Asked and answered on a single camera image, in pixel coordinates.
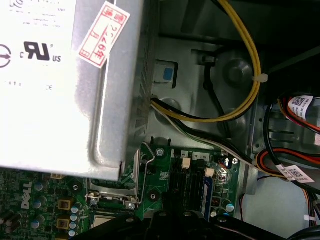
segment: black plastic component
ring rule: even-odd
[[[56,195],[62,195],[62,193],[63,193],[63,190],[62,190],[62,189],[60,189],[60,188],[56,188],[56,189],[55,189],[55,194],[56,194]]]
[[[55,208],[53,206],[48,206],[46,208],[47,213],[53,213],[55,211]]]
[[[55,194],[55,190],[53,188],[48,189],[48,194]]]

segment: red wire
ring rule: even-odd
[[[289,105],[288,104],[285,104],[286,105],[286,109],[287,111],[290,113],[290,115],[296,119],[297,121],[300,121],[300,122],[303,122],[305,125],[309,126],[310,128],[316,130],[316,131],[319,131],[320,132],[320,127],[317,127],[305,120],[303,120],[301,117],[298,117],[297,115],[294,114],[294,112],[290,109]]]

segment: red and white sticker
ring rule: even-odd
[[[81,59],[102,68],[130,14],[105,2],[78,51]]]

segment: barcode label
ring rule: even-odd
[[[301,104],[305,101],[306,99],[304,97],[295,97],[294,100],[292,101],[292,104],[293,105],[296,105],[296,106],[301,106]]]
[[[314,183],[307,174],[305,174],[299,167],[296,165],[287,166],[285,169],[301,184]]]
[[[296,96],[289,101],[288,106],[295,115],[306,120],[306,113],[313,99],[313,96]]]
[[[286,177],[289,181],[295,181],[296,179],[285,169],[282,165],[277,165],[276,168]]]

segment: label sticker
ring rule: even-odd
[[[301,184],[314,183],[307,174],[305,174],[299,167],[296,165],[287,166],[285,169]]]
[[[76,0],[0,1],[0,93],[53,93],[69,78]]]
[[[307,109],[313,99],[313,96],[296,96],[289,101],[288,106],[295,115],[306,120]]]
[[[295,181],[296,179],[285,169],[284,166],[276,165],[276,168],[283,174],[289,181]]]
[[[189,157],[189,152],[188,151],[181,151],[181,156],[180,158],[188,158]]]
[[[84,38],[78,56],[102,68],[129,17],[129,13],[106,1]]]
[[[192,160],[196,161],[198,159],[204,160],[205,162],[209,162],[210,160],[210,153],[201,153],[194,151],[192,153]]]

